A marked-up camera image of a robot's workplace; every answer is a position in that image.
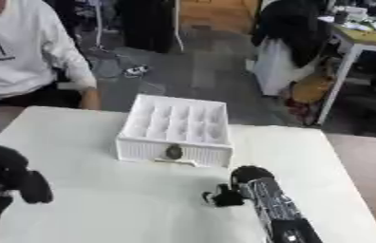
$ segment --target desk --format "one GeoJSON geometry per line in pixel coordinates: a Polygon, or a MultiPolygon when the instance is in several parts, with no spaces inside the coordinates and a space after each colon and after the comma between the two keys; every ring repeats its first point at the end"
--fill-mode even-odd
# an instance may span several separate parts
{"type": "Polygon", "coordinates": [[[326,120],[326,117],[329,114],[329,111],[331,110],[342,84],[355,60],[365,50],[376,51],[376,31],[365,33],[363,31],[342,28],[335,25],[332,25],[332,30],[334,36],[342,42],[350,45],[350,49],[349,52],[345,54],[339,70],[337,71],[336,83],[324,102],[324,106],[318,118],[318,124],[323,124],[326,120]]]}
{"type": "MultiPolygon", "coordinates": [[[[116,161],[113,142],[125,117],[33,107],[0,135],[56,194],[50,205],[11,205],[0,221],[1,243],[260,242],[251,204],[214,209],[200,202],[202,191],[228,179],[226,169],[116,161]]],[[[323,242],[376,243],[376,222],[320,131],[232,125],[231,132],[231,167],[274,172],[323,242]]]]}

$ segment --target person's hand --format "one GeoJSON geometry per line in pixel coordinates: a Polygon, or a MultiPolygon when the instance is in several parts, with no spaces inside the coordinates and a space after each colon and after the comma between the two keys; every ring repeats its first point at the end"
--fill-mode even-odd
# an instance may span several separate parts
{"type": "Polygon", "coordinates": [[[84,90],[80,107],[86,110],[100,110],[101,102],[98,89],[89,87],[84,90]]]}

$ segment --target white tray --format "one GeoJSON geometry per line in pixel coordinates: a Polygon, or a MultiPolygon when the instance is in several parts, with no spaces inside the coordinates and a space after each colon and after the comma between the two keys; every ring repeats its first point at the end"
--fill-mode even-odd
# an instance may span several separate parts
{"type": "Polygon", "coordinates": [[[229,137],[226,103],[139,95],[116,144],[120,160],[168,159],[166,149],[177,144],[179,162],[226,167],[229,137]]]}

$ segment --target white sweatshirt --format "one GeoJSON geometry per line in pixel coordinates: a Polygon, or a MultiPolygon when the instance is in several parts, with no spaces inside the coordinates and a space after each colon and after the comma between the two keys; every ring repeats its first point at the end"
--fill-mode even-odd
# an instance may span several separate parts
{"type": "Polygon", "coordinates": [[[48,4],[7,0],[0,14],[0,99],[52,83],[53,66],[80,88],[96,87],[85,58],[48,4]]]}

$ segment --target egg tray compartment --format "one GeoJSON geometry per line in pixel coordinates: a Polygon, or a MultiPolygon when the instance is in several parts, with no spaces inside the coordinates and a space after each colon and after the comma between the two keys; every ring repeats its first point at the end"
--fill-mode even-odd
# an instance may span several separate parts
{"type": "Polygon", "coordinates": [[[140,104],[134,107],[123,133],[136,139],[229,144],[225,104],[205,103],[140,104]]]}

